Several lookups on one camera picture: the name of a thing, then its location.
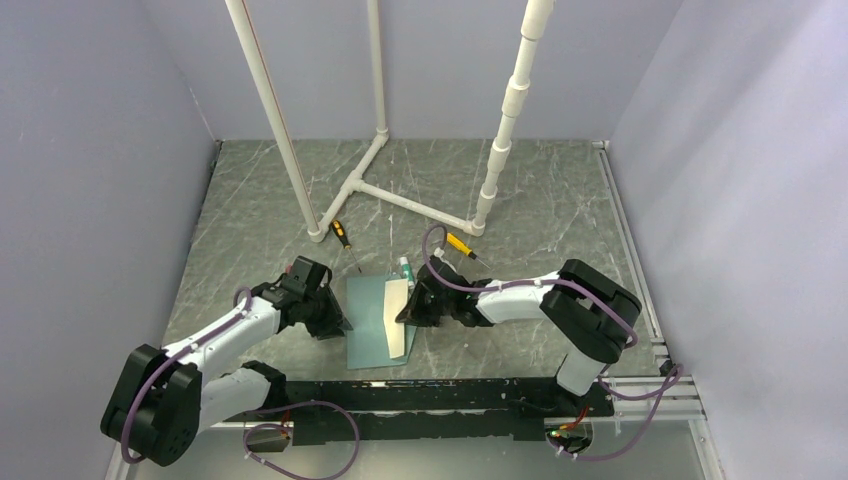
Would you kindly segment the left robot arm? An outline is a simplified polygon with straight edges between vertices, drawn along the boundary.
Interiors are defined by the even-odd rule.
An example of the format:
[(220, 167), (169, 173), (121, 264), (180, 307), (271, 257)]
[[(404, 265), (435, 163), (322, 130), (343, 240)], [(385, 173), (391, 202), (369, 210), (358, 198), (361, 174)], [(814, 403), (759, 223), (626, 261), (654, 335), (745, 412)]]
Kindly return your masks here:
[(298, 324), (317, 340), (350, 331), (332, 277), (328, 266), (299, 256), (276, 280), (240, 288), (231, 309), (201, 330), (163, 347), (134, 349), (100, 423), (123, 461), (168, 466), (218, 422), (245, 412), (279, 417), (290, 402), (284, 373), (260, 361), (227, 368), (249, 348)]

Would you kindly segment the brown letter paper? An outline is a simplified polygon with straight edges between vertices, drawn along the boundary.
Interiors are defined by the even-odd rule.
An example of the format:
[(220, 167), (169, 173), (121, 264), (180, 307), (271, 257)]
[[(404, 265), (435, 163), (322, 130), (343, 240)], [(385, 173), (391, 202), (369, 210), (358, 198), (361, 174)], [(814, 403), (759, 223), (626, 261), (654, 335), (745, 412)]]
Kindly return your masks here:
[(383, 325), (388, 355), (397, 359), (406, 354), (405, 324), (397, 320), (408, 301), (407, 282), (404, 279), (391, 279), (385, 282), (383, 299)]

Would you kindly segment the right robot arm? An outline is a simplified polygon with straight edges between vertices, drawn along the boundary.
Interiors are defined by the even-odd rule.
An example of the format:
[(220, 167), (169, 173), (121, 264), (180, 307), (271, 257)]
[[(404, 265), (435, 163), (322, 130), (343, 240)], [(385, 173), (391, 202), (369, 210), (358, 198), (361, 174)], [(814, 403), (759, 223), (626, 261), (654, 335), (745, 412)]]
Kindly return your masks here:
[(419, 328), (436, 327), (444, 316), (468, 328), (551, 322), (567, 340), (551, 401), (560, 413), (574, 415), (588, 404), (596, 378), (638, 341), (635, 323), (641, 312), (633, 293), (579, 259), (535, 278), (469, 281), (432, 256), (392, 320)]

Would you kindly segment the teal envelope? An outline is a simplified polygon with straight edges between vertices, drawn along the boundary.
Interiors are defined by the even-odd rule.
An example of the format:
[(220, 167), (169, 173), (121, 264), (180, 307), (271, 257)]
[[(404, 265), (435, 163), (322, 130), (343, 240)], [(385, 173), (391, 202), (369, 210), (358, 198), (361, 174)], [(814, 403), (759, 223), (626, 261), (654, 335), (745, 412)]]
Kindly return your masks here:
[(385, 283), (398, 279), (397, 273), (347, 279), (345, 312), (352, 326), (346, 333), (348, 370), (394, 367), (408, 362), (416, 328), (405, 327), (405, 354), (392, 359), (383, 321)]

